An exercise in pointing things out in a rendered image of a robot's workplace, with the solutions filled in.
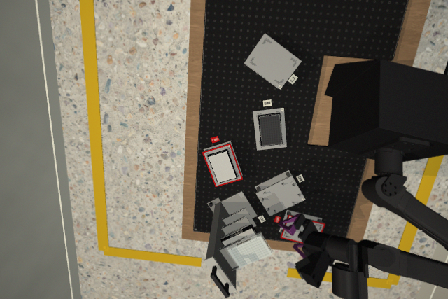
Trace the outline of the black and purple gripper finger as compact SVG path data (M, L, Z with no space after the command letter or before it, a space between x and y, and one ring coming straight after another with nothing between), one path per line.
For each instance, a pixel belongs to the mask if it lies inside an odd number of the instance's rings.
M293 245L293 248L303 257L303 258L305 258L306 256L305 256L305 254L301 251L301 250L299 250L298 249L298 247L303 247L304 246L304 244L303 243L299 243L299 244L294 244Z
M279 222L279 225L280 225L286 232L288 232L290 235L293 236L293 235L295 234L295 231L296 231L296 228L295 228L295 226L294 226L294 223L296 222L296 220L297 220L297 218L298 218L299 215L300 215L300 214L296 214L296 215L294 215L294 216L291 217L291 218L288 218L288 219L286 219L286 220L280 221L280 222ZM290 222L293 222L293 224L290 225L290 226L284 225L284 223L290 223Z

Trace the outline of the white microplate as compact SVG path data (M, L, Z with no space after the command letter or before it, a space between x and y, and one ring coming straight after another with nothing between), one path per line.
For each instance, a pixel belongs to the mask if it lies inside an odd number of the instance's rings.
M273 250L261 232L227 248L239 268L271 256Z

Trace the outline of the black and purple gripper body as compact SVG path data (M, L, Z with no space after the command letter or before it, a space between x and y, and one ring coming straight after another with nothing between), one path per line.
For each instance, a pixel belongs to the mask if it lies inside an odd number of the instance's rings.
M301 225L303 225L304 230L300 231L298 238L300 238L302 240L302 242L304 243L308 234L313 234L313 235L318 235L318 236L322 236L322 237L326 237L326 241L325 241L325 252L327 254L327 256L329 258L331 258L329 256L328 253L328 240L330 239L330 237L332 235L330 234L326 234L323 232L319 232L316 228L316 226L314 225L313 221L311 221L310 219L306 219L304 214L300 214L296 220L296 222L294 223L294 226L296 228L296 230L299 230ZM305 245L302 247L302 251L304 252L305 256L307 257L308 255L310 255L310 253L308 252L307 248L305 247Z

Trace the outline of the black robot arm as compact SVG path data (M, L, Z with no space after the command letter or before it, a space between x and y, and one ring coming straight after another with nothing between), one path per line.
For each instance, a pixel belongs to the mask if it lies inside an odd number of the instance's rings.
M363 195L378 207L386 207L448 250L448 220L406 191L403 157L406 153L429 148L430 142L398 137L358 153L374 160L374 173L363 182ZM396 209L394 209L396 208ZM448 289L448 263L419 256L368 239L308 234L304 245L310 255L296 263L296 270L307 284L319 288L328 266L332 267L332 293L343 299L368 299L368 265L383 272L423 281ZM334 263L335 260L343 263ZM345 263L348 263L345 264Z

